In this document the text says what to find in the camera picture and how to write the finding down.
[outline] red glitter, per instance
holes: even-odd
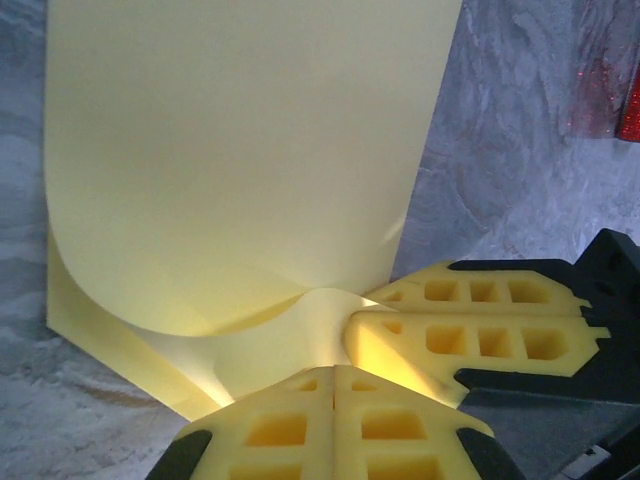
[[[617,137],[628,142],[640,142],[640,69],[618,126]]]

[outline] marble background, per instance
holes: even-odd
[[[184,421],[45,328],[45,19],[0,0],[0,478],[144,478]],[[394,276],[640,242],[640,145],[613,138],[639,28],[638,0],[465,1]]]

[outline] square hole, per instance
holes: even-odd
[[[424,298],[435,302],[457,302],[460,288],[454,280],[430,280],[424,285]]]
[[[391,333],[395,333],[396,335],[402,333],[402,323],[398,320],[385,320],[382,322],[382,325]]]
[[[511,337],[506,328],[478,328],[478,341],[483,357],[513,357]]]
[[[440,462],[429,455],[377,455],[367,459],[368,480],[444,480]]]
[[[523,328],[522,338],[533,360],[556,360],[569,351],[567,339],[555,328]]]
[[[491,281],[472,281],[471,301],[472,302],[498,302],[498,289],[495,282]]]
[[[385,408],[369,410],[362,416],[362,438],[365,440],[425,439],[422,420],[411,410]]]
[[[307,417],[299,413],[272,414],[259,417],[251,426],[246,445],[274,447],[303,445],[307,434]]]
[[[300,480],[301,465],[237,465],[229,480]]]
[[[467,344],[463,327],[431,325],[427,327],[427,349],[433,353],[464,355]]]
[[[513,303],[549,303],[550,293],[546,288],[527,280],[511,280],[507,283]]]

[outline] yellow foam pad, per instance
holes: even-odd
[[[386,282],[460,4],[51,2],[45,182],[74,281],[184,336]]]
[[[457,271],[439,263],[374,290],[367,298],[402,312],[580,316],[589,302],[532,271]]]
[[[461,368],[570,377],[609,336],[582,317],[357,312],[344,343],[353,365],[457,407]]]
[[[295,375],[187,426],[192,480],[479,480],[456,437],[484,423],[349,366]]]

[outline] paper sheet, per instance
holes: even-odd
[[[283,314],[228,335],[181,337],[134,327],[220,405],[314,367],[349,365],[342,334],[361,310],[394,311],[333,288],[312,290]]]
[[[73,279],[190,336],[384,284],[459,8],[52,2],[46,188]]]

